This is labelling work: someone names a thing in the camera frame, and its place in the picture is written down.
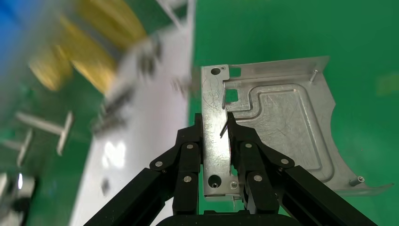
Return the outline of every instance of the mounting hole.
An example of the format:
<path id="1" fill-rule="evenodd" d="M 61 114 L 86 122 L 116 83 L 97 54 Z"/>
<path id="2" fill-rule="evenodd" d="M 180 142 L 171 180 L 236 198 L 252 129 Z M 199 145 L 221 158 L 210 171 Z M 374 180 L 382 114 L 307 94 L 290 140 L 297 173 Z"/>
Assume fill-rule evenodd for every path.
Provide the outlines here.
<path id="1" fill-rule="evenodd" d="M 218 188 L 222 184 L 222 179 L 218 175 L 212 175 L 208 178 L 208 184 L 211 188 Z"/>
<path id="2" fill-rule="evenodd" d="M 214 69 L 211 70 L 211 73 L 214 74 L 214 75 L 217 75 L 217 74 L 220 73 L 220 69 L 219 68 L 214 68 Z"/>

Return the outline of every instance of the metal rod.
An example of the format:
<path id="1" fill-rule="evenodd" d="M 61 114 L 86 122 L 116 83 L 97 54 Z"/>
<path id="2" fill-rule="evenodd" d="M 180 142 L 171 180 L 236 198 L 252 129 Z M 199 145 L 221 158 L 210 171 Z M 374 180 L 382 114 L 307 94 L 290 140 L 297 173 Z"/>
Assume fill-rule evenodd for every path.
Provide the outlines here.
<path id="1" fill-rule="evenodd" d="M 68 112 L 68 115 L 66 116 L 66 121 L 65 121 L 65 129 L 62 131 L 60 139 L 58 141 L 58 145 L 57 145 L 57 153 L 59 156 L 61 156 L 63 153 L 63 149 L 64 149 L 66 139 L 69 134 L 69 130 L 72 127 L 72 123 L 73 123 L 72 112 Z"/>
<path id="2" fill-rule="evenodd" d="M 354 187 L 354 186 L 359 185 L 359 184 L 361 184 L 363 182 L 364 182 L 364 177 L 358 176 L 357 178 L 350 180 L 349 181 L 349 185 Z"/>
<path id="3" fill-rule="evenodd" d="M 26 151 L 28 150 L 29 145 L 32 140 L 32 134 L 33 134 L 32 129 L 29 129 L 28 133 L 26 134 L 25 141 L 23 143 L 11 141 L 11 140 L 2 140 L 1 141 L 1 144 L 4 145 L 5 147 L 19 152 L 18 157 L 16 159 L 16 165 L 18 167 L 22 166 Z"/>
<path id="4" fill-rule="evenodd" d="M 313 71 L 313 74 L 312 74 L 312 76 L 311 76 L 311 79 L 309 79 L 309 81 L 314 81 L 314 79 L 315 79 L 315 77 L 316 77 L 316 75 L 317 75 L 318 72 L 319 72 L 318 70 L 314 70 L 314 71 Z"/>
<path id="5" fill-rule="evenodd" d="M 223 137 L 223 134 L 226 132 L 226 129 L 227 129 L 227 120 L 226 120 L 226 123 L 224 124 L 224 126 L 222 128 L 222 131 L 220 132 L 220 138 Z"/>
<path id="6" fill-rule="evenodd" d="M 64 128 L 62 128 L 59 125 L 53 124 L 51 122 L 48 122 L 46 120 L 43 120 L 41 118 L 32 116 L 32 115 L 28 115 L 22 112 L 18 112 L 16 114 L 16 117 L 23 123 L 28 124 L 30 126 L 33 127 L 37 127 L 39 129 L 42 129 L 44 131 L 50 132 L 50 133 L 54 133 L 57 135 L 61 135 Z"/>
<path id="7" fill-rule="evenodd" d="M 25 142 L 21 146 L 21 150 L 19 151 L 19 155 L 16 159 L 16 165 L 18 167 L 21 167 L 22 163 L 24 162 L 26 151 L 28 150 L 29 145 L 31 144 L 32 135 L 33 135 L 33 130 L 29 129 L 28 133 L 26 134 Z"/>

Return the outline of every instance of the metal bracket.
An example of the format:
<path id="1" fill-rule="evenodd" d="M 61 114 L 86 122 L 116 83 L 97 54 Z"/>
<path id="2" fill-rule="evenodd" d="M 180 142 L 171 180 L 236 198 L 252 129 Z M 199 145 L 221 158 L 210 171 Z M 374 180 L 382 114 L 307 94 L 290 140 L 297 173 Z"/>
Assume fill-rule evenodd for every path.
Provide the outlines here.
<path id="1" fill-rule="evenodd" d="M 374 195 L 393 185 L 370 188 L 349 183 L 357 175 L 343 161 L 331 135 L 335 102 L 323 75 L 328 61 L 328 56 L 320 56 L 202 67 L 205 196 L 236 192 L 230 189 L 235 177 L 228 137 L 220 138 L 227 112 L 239 125 L 255 128 L 265 145 L 292 158 L 339 194 Z M 232 68 L 239 68 L 241 75 L 230 77 Z M 237 90 L 237 102 L 224 102 L 227 89 Z M 207 186 L 211 175 L 222 179 L 217 189 Z"/>

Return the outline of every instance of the yellow object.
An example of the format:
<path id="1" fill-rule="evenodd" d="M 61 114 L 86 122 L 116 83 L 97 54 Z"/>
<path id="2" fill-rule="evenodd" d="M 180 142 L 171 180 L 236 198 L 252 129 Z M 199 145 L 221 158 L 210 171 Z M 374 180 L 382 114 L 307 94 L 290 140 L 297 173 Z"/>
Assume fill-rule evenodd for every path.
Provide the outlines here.
<path id="1" fill-rule="evenodd" d="M 104 93 L 115 77 L 116 64 L 105 50 L 65 17 L 61 18 L 65 28 L 62 43 L 72 65 L 98 91 Z"/>
<path id="2" fill-rule="evenodd" d="M 72 66 L 60 45 L 41 47 L 29 62 L 29 67 L 38 80 L 52 91 L 61 89 L 72 77 Z"/>
<path id="3" fill-rule="evenodd" d="M 81 0 L 78 13 L 120 49 L 147 36 L 124 0 Z"/>
<path id="4" fill-rule="evenodd" d="M 140 21 L 123 0 L 80 0 L 79 14 L 120 49 L 146 37 Z M 109 54 L 66 17 L 60 17 L 61 34 L 39 49 L 29 62 L 38 80 L 57 91 L 72 78 L 72 66 L 104 93 L 115 77 Z"/>

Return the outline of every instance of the rectangular cutout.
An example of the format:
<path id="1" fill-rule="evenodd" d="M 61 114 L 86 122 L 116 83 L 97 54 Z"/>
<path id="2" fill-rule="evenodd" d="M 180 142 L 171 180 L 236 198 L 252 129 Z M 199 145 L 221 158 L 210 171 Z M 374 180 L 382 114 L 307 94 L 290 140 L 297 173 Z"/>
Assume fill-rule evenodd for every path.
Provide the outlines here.
<path id="1" fill-rule="evenodd" d="M 238 92 L 236 89 L 226 89 L 226 103 L 237 102 Z"/>

